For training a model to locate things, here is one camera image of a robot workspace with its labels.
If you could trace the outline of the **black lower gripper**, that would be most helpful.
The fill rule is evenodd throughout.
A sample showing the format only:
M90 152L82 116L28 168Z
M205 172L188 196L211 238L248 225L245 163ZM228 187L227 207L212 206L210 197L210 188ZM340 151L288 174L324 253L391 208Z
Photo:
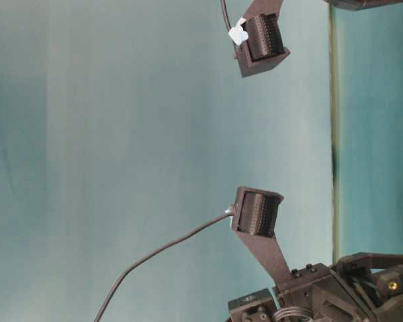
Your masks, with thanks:
M357 253L228 302L229 321L403 321L403 255Z

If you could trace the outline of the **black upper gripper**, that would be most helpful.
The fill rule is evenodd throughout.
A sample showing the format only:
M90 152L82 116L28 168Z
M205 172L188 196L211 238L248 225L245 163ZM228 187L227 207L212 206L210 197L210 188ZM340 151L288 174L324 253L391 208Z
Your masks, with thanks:
M360 11L388 5L403 3L403 0L325 0L325 2L339 9Z

